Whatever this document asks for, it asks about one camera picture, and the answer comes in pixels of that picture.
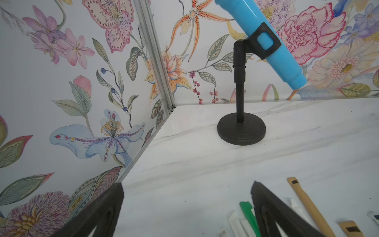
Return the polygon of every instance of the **floral wallpaper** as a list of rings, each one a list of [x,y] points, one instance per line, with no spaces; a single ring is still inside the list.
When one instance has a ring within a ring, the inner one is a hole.
[[[0,236],[48,237],[167,114],[131,0],[0,0],[0,11]]]
[[[266,60],[247,55],[246,102],[379,95],[377,1],[255,3],[302,67],[308,83],[292,91]],[[232,102],[233,44],[247,38],[232,17],[214,0],[152,1],[151,9],[175,103]]]

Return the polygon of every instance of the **blue cylindrical object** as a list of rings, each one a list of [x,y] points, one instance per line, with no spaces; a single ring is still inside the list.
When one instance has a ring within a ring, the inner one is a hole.
[[[215,3],[229,12],[248,36],[252,35],[263,22],[276,34],[253,0],[215,0]],[[267,33],[262,33],[257,40],[265,50],[274,43]],[[267,58],[267,61],[293,90],[300,89],[307,83],[303,70],[283,42],[282,46]]]

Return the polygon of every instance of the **microphone stand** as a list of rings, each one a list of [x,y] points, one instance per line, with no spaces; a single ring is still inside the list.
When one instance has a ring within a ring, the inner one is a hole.
[[[268,49],[263,49],[258,42],[258,37],[262,33],[267,33],[274,41]],[[282,43],[271,29],[262,23],[261,26],[247,39],[238,40],[234,43],[233,68],[234,83],[236,84],[236,113],[231,113],[219,121],[217,125],[218,135],[224,141],[247,146],[260,142],[266,135],[266,125],[258,116],[244,113],[244,89],[246,80],[246,53],[254,53],[262,60],[272,55]]]

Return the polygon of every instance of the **white marble surface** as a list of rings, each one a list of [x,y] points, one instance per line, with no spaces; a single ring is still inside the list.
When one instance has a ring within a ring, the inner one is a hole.
[[[216,236],[257,180],[278,197],[299,198],[296,176],[337,237],[354,220],[366,237],[379,226],[379,99],[245,104],[266,137],[235,146],[217,135],[234,104],[177,107],[122,182],[125,199],[115,236]]]

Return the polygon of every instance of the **pink flower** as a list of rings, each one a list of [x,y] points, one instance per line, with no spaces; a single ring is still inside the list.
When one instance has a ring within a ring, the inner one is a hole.
[[[62,191],[36,195],[9,212],[7,221],[0,227],[0,236],[51,236],[70,218],[68,204],[69,196]]]
[[[33,10],[39,22],[30,17],[24,17],[22,19],[30,28],[36,31],[36,35],[40,36],[41,34],[46,34],[50,41],[53,41],[53,38],[66,38],[66,35],[63,32],[56,29],[58,25],[54,17],[48,16],[46,18],[45,14],[35,5],[33,5]]]
[[[84,77],[82,75],[78,76],[74,80],[75,85],[80,86],[83,88],[85,92],[87,92],[88,96],[91,98],[91,82],[87,77]]]
[[[133,7],[130,0],[83,0],[92,19],[105,31],[111,52],[122,51],[129,44],[133,27]]]
[[[336,45],[346,25],[346,13],[336,18],[333,15],[331,3],[321,9],[311,6],[290,17],[278,31],[299,65],[325,55]]]
[[[87,68],[86,55],[93,56],[95,52],[88,47],[84,47],[86,44],[84,36],[81,35],[78,39],[76,39],[69,28],[66,29],[66,36],[67,40],[59,39],[57,40],[57,44],[67,50],[67,61],[72,66],[75,66],[76,62],[79,61],[79,64],[83,68]]]
[[[26,35],[30,36],[32,41],[36,43],[35,49],[43,51],[45,54],[49,54],[51,61],[54,64],[59,62],[59,56],[66,58],[65,50],[57,44],[53,44],[46,34],[40,34],[37,36],[32,32],[27,32]]]

